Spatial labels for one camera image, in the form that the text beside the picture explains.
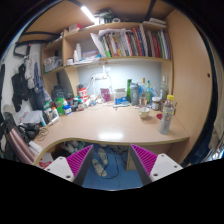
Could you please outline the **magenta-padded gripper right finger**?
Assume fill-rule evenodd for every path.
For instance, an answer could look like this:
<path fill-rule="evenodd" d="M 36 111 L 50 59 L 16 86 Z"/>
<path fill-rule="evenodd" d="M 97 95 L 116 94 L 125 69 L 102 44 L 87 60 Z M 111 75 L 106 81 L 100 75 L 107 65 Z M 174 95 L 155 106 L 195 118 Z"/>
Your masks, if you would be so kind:
<path fill-rule="evenodd" d="M 129 152 L 143 185 L 148 185 L 182 169 L 164 153 L 156 155 L 134 144 L 130 145 Z"/>

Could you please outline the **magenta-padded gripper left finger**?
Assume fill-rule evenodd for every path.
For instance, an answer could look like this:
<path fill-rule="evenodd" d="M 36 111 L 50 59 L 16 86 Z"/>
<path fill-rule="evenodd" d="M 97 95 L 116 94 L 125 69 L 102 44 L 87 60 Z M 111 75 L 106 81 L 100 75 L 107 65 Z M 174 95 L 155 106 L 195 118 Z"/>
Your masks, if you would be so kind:
<path fill-rule="evenodd" d="M 94 146 L 89 145 L 67 158 L 58 157 L 45 168 L 45 171 L 81 186 L 91 165 L 93 156 Z"/>

